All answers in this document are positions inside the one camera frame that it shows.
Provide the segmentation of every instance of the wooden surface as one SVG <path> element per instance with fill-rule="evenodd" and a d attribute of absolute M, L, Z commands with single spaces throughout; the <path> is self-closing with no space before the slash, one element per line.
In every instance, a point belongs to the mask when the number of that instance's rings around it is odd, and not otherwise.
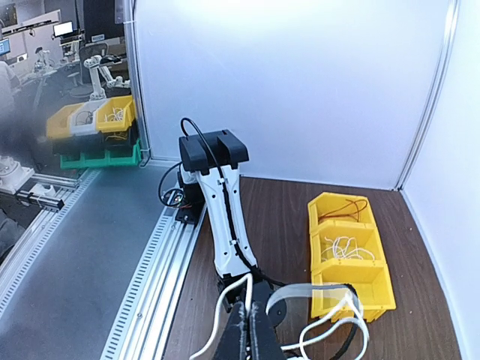
<path fill-rule="evenodd" d="M 369 198 L 390 269 L 397 310 L 388 311 L 368 325 L 370 342 L 363 359 L 460 359 L 445 296 L 419 231 L 398 192 L 243 178 L 245 225 L 262 270 L 284 282 L 310 282 L 307 203 L 323 191 Z M 209 338 L 218 298 L 213 257 L 212 231 L 206 218 L 178 303 L 165 359 L 188 359 Z M 287 318 L 277 328 L 281 344 L 297 343 L 300 331 L 311 321 L 307 300 L 288 301 L 287 306 Z M 325 324 L 317 333 L 329 326 Z M 344 325 L 327 340 L 309 346 L 307 354 L 312 360 L 330 359 L 349 330 L 350 325 Z M 362 335 L 358 331 L 342 359 L 354 359 L 361 348 Z M 211 357 L 210 352 L 202 359 Z"/>

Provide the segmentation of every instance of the white storage bin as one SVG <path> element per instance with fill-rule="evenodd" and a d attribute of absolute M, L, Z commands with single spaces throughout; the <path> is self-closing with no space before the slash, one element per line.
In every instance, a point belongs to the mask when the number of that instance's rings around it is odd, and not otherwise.
<path fill-rule="evenodd" d="M 84 103 L 70 115 L 70 132 L 72 135 L 93 135 L 97 130 L 97 110 L 107 103 L 107 99 Z"/>

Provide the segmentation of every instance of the computer monitor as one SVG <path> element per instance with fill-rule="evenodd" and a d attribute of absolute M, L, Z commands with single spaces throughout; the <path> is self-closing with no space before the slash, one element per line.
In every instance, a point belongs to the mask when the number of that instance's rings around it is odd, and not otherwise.
<path fill-rule="evenodd" d="M 69 22 L 63 22 L 62 24 L 53 26 L 53 36 L 58 38 L 59 36 L 70 34 L 74 32 L 74 24 Z"/>
<path fill-rule="evenodd" d="M 0 41 L 0 56 L 7 55 L 10 52 L 10 40 L 4 39 Z"/>

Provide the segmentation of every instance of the black cable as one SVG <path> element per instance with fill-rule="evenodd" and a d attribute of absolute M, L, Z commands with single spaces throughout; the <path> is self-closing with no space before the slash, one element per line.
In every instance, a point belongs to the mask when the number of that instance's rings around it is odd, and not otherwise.
<path fill-rule="evenodd" d="M 347 287 L 352 293 L 355 294 L 355 296 L 358 298 L 358 294 L 355 290 L 355 287 L 353 287 L 351 284 L 349 283 L 345 283 L 344 284 L 345 287 Z M 352 328 L 350 329 L 350 333 L 348 334 L 348 336 L 346 337 L 345 341 L 343 342 L 341 348 L 335 353 L 335 355 L 333 355 L 333 357 L 330 358 L 330 360 L 338 360 L 339 358 L 341 358 L 343 356 L 344 353 L 347 352 L 348 348 L 350 347 L 350 344 L 352 343 L 353 341 L 353 338 L 355 337 L 355 334 L 357 332 L 357 324 L 352 324 Z"/>
<path fill-rule="evenodd" d="M 165 179 L 167 178 L 167 175 L 170 174 L 172 172 L 172 170 L 174 170 L 176 167 L 179 167 L 180 165 L 182 165 L 182 162 L 180 161 L 179 163 L 176 163 L 175 165 L 173 165 L 172 167 L 170 167 L 162 176 L 162 178 L 160 179 L 160 182 L 158 183 L 158 199 L 160 199 L 161 203 L 164 204 L 165 206 L 169 207 L 169 208 L 176 208 L 178 207 L 182 202 L 178 202 L 178 203 L 174 203 L 174 204 L 169 204 L 167 201 L 165 201 L 164 197 L 162 196 L 162 185 L 164 184 L 164 181 Z M 180 191 L 183 193 L 183 190 L 182 189 L 177 189 L 177 188 L 173 188 L 173 189 L 170 189 L 168 190 L 165 195 L 167 194 L 170 194 L 172 193 L 173 191 Z"/>
<path fill-rule="evenodd" d="M 218 170 L 218 173 L 220 174 L 220 177 L 223 179 L 222 181 L 222 185 L 223 185 L 223 199 L 225 201 L 225 208 L 226 208 L 226 217 L 228 219 L 228 225 L 229 225 L 229 228 L 230 228 L 230 235 L 232 236 L 232 240 L 235 240 L 237 241 L 237 234 L 235 232 L 235 226 L 233 225 L 233 215 L 232 215 L 232 208 L 230 207 L 230 195 L 228 194 L 228 189 L 227 189 L 227 184 L 225 183 L 225 176 L 224 176 L 224 172 L 222 171 L 222 168 L 220 167 L 220 164 L 218 163 L 218 160 L 217 158 L 215 157 L 215 154 L 213 153 L 212 151 L 212 148 L 210 147 L 209 143 L 207 142 L 206 138 L 203 136 L 203 133 L 202 131 L 198 128 L 197 124 L 195 124 L 192 120 L 190 120 L 189 118 L 183 118 L 181 121 L 180 121 L 180 127 L 181 127 L 181 130 L 183 131 L 183 134 L 185 134 L 185 136 L 187 137 L 188 136 L 188 133 L 187 131 L 185 130 L 185 126 L 183 125 L 184 122 L 188 122 L 190 125 L 192 125 L 192 127 L 195 129 L 196 133 L 198 134 L 198 136 L 200 137 L 200 139 L 202 140 L 203 144 L 205 145 L 205 147 L 207 148 L 208 150 L 208 153 L 210 154 L 211 158 L 213 159 L 214 163 L 215 163 L 215 166 L 217 167 L 217 170 Z"/>
<path fill-rule="evenodd" d="M 250 264 L 250 262 L 247 260 L 247 258 L 243 254 L 243 251 L 238 244 L 238 239 L 237 239 L 237 235 L 236 235 L 236 232 L 235 232 L 235 226 L 233 225 L 232 208 L 230 207 L 230 195 L 228 193 L 227 184 L 225 183 L 224 172 L 222 171 L 221 166 L 218 163 L 218 160 L 215 157 L 215 154 L 213 153 L 212 148 L 210 147 L 209 143 L 207 142 L 205 136 L 203 135 L 202 131 L 199 129 L 199 127 L 197 126 L 197 124 L 195 124 L 195 122 L 193 120 L 191 120 L 189 118 L 183 118 L 180 121 L 180 127 L 181 127 L 181 131 L 183 132 L 183 134 L 186 137 L 189 136 L 188 132 L 185 130 L 185 126 L 184 126 L 185 122 L 188 122 L 195 129 L 199 138 L 202 140 L 203 145 L 205 145 L 205 147 L 207 148 L 207 151 L 210 154 L 210 156 L 211 156 L 211 158 L 212 158 L 212 160 L 215 164 L 215 167 L 218 170 L 218 173 L 219 173 L 220 177 L 223 179 L 223 181 L 222 181 L 223 199 L 224 199 L 224 202 L 225 202 L 226 216 L 228 218 L 230 235 L 232 236 L 232 240 L 235 241 L 234 248 L 235 248 L 235 251 L 238 254 L 238 257 L 244 263 L 244 265 L 247 266 L 247 268 L 251 271 L 252 275 L 256 276 L 257 278 L 261 278 L 261 279 L 265 280 L 266 282 L 268 282 L 271 285 L 273 284 L 273 285 L 277 285 L 278 287 L 284 287 L 286 285 L 285 283 L 282 283 L 281 281 L 274 280 L 274 279 L 270 278 L 269 276 L 263 274 L 262 271 L 259 268 Z"/>
<path fill-rule="evenodd" d="M 217 167 L 217 170 L 218 170 L 218 173 L 219 173 L 220 177 L 223 179 L 223 181 L 222 181 L 223 198 L 224 198 L 224 201 L 225 201 L 226 216 L 228 217 L 230 233 L 231 233 L 231 236 L 232 236 L 232 240 L 235 241 L 234 248 L 235 248 L 235 251 L 238 254 L 238 257 L 245 264 L 245 266 L 247 266 L 247 268 L 252 272 L 253 275 L 256 275 L 258 278 L 264 279 L 265 281 L 267 281 L 270 284 L 274 284 L 274 285 L 277 285 L 279 287 L 284 287 L 286 285 L 285 283 L 282 283 L 281 281 L 273 280 L 269 276 L 263 274 L 262 271 L 259 268 L 255 267 L 255 266 L 252 266 L 250 264 L 250 262 L 247 260 L 247 258 L 245 257 L 245 255 L 243 254 L 242 249 L 240 248 L 240 246 L 238 244 L 238 239 L 237 239 L 237 236 L 236 236 L 235 227 L 233 225 L 232 209 L 230 207 L 230 196 L 228 194 L 227 185 L 225 184 L 224 172 L 222 171 L 222 169 L 220 167 L 220 164 L 218 163 L 217 158 L 215 157 L 215 154 L 212 151 L 212 148 L 210 148 L 209 143 L 207 142 L 206 138 L 203 136 L 203 133 L 198 128 L 197 124 L 195 124 L 195 122 L 193 122 L 189 118 L 183 118 L 180 121 L 181 131 L 183 132 L 183 134 L 186 137 L 188 137 L 189 135 L 188 135 L 188 132 L 185 130 L 184 122 L 188 122 L 195 129 L 199 138 L 202 140 L 203 144 L 207 148 L 207 151 L 210 154 L 212 160 L 214 161 L 214 164 Z M 175 167 L 177 167 L 178 165 L 180 165 L 180 164 L 181 163 L 176 164 L 173 168 L 169 169 L 167 171 L 167 173 L 169 171 L 171 171 L 172 169 L 174 169 Z M 357 296 L 357 292 L 351 284 L 345 283 L 344 286 L 347 287 L 352 293 L 354 293 L 355 296 Z M 356 324 L 352 324 L 352 328 L 350 329 L 350 333 L 346 337 L 346 340 L 343 342 L 341 348 L 335 353 L 335 355 L 331 358 L 331 360 L 338 360 L 344 353 L 347 352 L 348 348 L 350 347 L 350 344 L 353 341 L 353 338 L 355 337 L 357 328 L 358 328 L 358 326 Z"/>
<path fill-rule="evenodd" d="M 295 356 L 296 358 L 302 357 L 300 354 L 298 354 L 296 351 L 293 351 L 293 350 L 285 350 L 284 353 L 289 354 L 291 356 Z"/>
<path fill-rule="evenodd" d="M 148 157 L 147 157 L 147 161 L 146 161 L 143 165 L 140 164 L 138 167 L 139 167 L 140 169 L 145 169 L 145 168 L 147 167 L 147 165 L 149 164 L 151 158 L 152 158 L 151 156 L 148 156 Z"/>

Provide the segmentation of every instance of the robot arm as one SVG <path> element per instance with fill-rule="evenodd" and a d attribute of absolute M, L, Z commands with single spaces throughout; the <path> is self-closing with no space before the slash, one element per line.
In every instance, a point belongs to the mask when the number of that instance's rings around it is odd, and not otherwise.
<path fill-rule="evenodd" d="M 106 56 L 105 58 L 102 58 L 100 55 L 94 55 L 83 62 L 83 65 L 90 72 L 91 84 L 93 85 L 93 92 L 90 94 L 91 101 L 101 100 L 107 97 L 105 95 L 105 90 L 102 88 L 100 77 L 98 76 L 99 72 L 105 79 L 106 86 L 109 89 L 130 88 L 130 80 L 124 81 L 121 76 L 117 76 L 113 79 L 110 70 L 105 65 L 107 62 L 110 62 L 110 57 Z"/>
<path fill-rule="evenodd" d="M 187 134 L 184 122 L 190 123 L 197 134 Z M 214 238 L 214 264 L 219 277 L 218 287 L 222 292 L 219 301 L 223 299 L 227 311 L 231 312 L 213 359 L 244 360 L 250 348 L 252 360 L 284 360 L 285 355 L 277 342 L 274 328 L 286 316 L 287 304 L 284 298 L 278 298 L 277 292 L 277 297 L 273 295 L 273 285 L 282 287 L 285 284 L 272 280 L 259 269 L 248 241 L 240 202 L 239 164 L 248 161 L 247 148 L 228 130 L 202 133 L 188 118 L 182 119 L 181 128 L 185 134 L 179 139 L 181 166 L 178 182 L 182 190 L 167 191 L 171 194 L 169 202 L 159 195 L 163 204 L 179 209 L 176 215 L 179 221 L 191 222 L 191 218 L 200 213 L 195 208 L 201 209 L 203 201 L 208 207 Z M 239 285 L 245 278 L 251 279 L 253 285 L 250 288 L 248 285 L 247 289 Z M 356 291 L 349 284 L 315 286 L 316 290 L 339 288 L 347 288 L 356 298 Z M 251 304 L 250 311 L 246 310 L 244 303 Z M 336 359 L 347 351 L 356 329 L 356 325 L 352 327 L 348 338 L 335 354 Z M 201 356 L 208 344 L 193 354 L 190 360 Z"/>
<path fill-rule="evenodd" d="M 57 212 L 64 203 L 56 198 L 56 189 L 78 187 L 77 181 L 55 176 L 35 174 L 32 168 L 22 166 L 12 157 L 0 155 L 0 195 L 15 197 L 23 205 L 31 204 L 41 209 Z"/>
<path fill-rule="evenodd" d="M 50 64 L 50 51 L 44 50 L 43 47 L 38 47 L 35 50 L 37 54 L 37 61 L 35 62 L 35 71 L 51 71 L 52 65 Z"/>

